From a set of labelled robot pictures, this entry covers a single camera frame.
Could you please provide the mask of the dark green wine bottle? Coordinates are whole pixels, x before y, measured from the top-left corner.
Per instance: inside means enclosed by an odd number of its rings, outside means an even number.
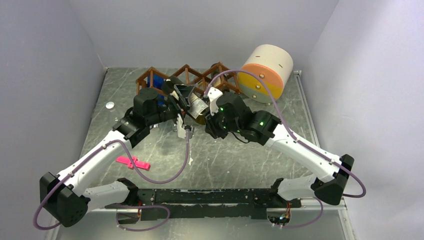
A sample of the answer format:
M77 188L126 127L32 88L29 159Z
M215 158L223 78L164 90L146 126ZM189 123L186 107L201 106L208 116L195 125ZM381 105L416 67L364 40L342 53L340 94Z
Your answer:
M170 76L166 80L164 80L161 89L165 94L169 94L174 90L174 85L190 85L183 83L178 77ZM189 115L196 123L200 125L205 125L205 114L209 112L209 106L207 103L200 98L195 89L193 93L189 97L190 107L185 107L185 114Z

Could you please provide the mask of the blue square bottle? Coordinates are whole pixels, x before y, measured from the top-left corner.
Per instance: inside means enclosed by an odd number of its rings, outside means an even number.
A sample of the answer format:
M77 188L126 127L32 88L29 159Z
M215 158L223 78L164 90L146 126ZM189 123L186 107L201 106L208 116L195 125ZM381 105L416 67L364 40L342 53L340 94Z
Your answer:
M153 88L156 88L157 90L162 90L162 84L164 83L164 80L165 79L163 77L154 73L152 77L150 75L147 77L146 83L148 86L150 86L150 83L152 82ZM166 97L161 93L158 94L158 97L159 97L158 105L164 106Z

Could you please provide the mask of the olive green wine bottle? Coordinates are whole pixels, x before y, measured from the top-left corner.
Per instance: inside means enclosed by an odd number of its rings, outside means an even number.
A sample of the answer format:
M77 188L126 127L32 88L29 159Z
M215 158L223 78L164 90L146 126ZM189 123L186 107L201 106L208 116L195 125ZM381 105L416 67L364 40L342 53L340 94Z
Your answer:
M219 63L214 63L213 65L211 65L211 67L213 68L213 71L210 74L210 78L213 79L216 75L218 75L220 73L219 70ZM221 85L222 83L225 83L227 81L227 76L223 75L217 78L217 80L213 83L213 87L216 89L219 89L221 92L223 93L227 93L230 92L230 88L227 85Z

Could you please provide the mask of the brown wooden wine rack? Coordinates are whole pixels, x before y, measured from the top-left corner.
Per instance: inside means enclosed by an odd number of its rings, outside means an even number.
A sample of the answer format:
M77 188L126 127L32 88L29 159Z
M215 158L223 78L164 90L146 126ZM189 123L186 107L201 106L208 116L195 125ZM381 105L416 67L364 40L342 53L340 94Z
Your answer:
M219 63L220 73L229 70L229 68L223 65L221 62L218 62L218 63ZM157 74L160 77L163 77L164 79L167 79L168 77L171 77L171 76L175 76L187 85L194 85L195 93L199 97L201 97L204 94L209 83L212 81L210 74L213 70L214 69L210 67L201 72L199 70L196 70L190 67L188 64L185 64L182 67L178 68L173 73L165 73L165 71L159 70L151 66L143 74L141 74L141 76L139 76L135 81L136 95L133 98L133 104L136 105L137 104L136 101L142 99L139 96L139 94L144 93L145 89L148 89L148 90L153 89L155 92L157 92L156 105L162 106L162 105L158 105L158 101L160 100L159 94L162 94L165 96L164 104L166 105L167 103L166 94L162 90L152 87L153 85L152 81L150 82L150 86L147 85L148 76L153 77L153 74ZM227 81L220 84L219 87L228 86L230 88L230 92L233 92L237 95L241 94L242 91L241 91L237 74L234 72L231 72L231 73L225 73L224 75L227 77Z

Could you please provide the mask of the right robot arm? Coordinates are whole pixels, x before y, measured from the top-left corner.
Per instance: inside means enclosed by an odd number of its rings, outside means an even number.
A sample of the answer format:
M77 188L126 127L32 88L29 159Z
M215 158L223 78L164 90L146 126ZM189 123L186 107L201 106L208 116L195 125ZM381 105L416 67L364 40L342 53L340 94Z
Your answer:
M207 93L210 114L205 131L213 138L239 134L248 142L279 151L297 161L310 175L294 179L281 178L273 184L270 202L282 207L298 198L316 197L329 205L339 205L344 194L354 159L339 156L316 146L285 127L281 120L265 110L251 111L241 97L211 88Z

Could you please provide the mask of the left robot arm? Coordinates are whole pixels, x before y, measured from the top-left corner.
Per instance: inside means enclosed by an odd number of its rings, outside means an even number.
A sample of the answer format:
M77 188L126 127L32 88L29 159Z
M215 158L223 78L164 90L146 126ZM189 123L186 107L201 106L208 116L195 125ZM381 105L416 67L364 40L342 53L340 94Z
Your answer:
M162 90L166 99L154 88L143 88L133 98L130 107L112 127L104 139L71 166L57 174L47 172L40 178L40 204L33 216L33 225L39 229L41 210L50 213L59 225L71 227L86 213L106 207L141 209L147 204L139 199L139 189L131 181L120 178L111 184L90 187L100 172L119 156L147 137L155 124L176 121L180 138L189 141L194 129L184 124L184 116L190 108L192 85L165 81Z

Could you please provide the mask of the silver round bottle cap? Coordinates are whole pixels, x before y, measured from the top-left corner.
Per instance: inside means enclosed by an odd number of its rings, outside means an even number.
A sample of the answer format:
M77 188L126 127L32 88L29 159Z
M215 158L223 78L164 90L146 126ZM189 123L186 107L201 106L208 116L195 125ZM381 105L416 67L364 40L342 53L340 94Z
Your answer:
M115 109L115 103L112 101L109 101L105 104L105 108L109 111L113 111Z

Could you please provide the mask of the cream orange yellow cylinder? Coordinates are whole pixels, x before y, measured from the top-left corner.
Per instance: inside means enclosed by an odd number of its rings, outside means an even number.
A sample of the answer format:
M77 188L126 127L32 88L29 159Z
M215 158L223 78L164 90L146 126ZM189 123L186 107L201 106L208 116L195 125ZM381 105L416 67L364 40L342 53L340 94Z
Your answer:
M241 69L260 78L269 88L273 98L278 100L293 67L294 61L286 50L275 45L262 44L255 48ZM239 72L237 80L241 92L248 98L264 104L272 102L269 93L255 77Z

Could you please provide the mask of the pink plastic tool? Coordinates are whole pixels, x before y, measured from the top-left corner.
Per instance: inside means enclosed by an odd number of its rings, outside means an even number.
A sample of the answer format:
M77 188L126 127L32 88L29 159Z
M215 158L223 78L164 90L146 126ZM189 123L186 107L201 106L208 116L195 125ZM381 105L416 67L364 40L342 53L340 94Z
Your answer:
M134 167L142 170L148 171L151 168L151 165L147 162L139 161L137 157L132 156L132 160L125 156L119 156L115 160L117 163L126 165L129 169L134 169Z

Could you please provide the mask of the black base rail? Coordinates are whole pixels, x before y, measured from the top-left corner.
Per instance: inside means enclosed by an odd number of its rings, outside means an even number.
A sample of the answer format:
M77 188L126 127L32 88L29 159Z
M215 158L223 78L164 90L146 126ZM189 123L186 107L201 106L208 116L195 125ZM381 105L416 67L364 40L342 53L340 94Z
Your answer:
M290 215L301 208L304 197L286 200L275 187L224 189L154 189L103 185L88 188L82 206L71 215L81 219L92 210L134 209L139 220L239 218L268 220L269 212L280 209Z

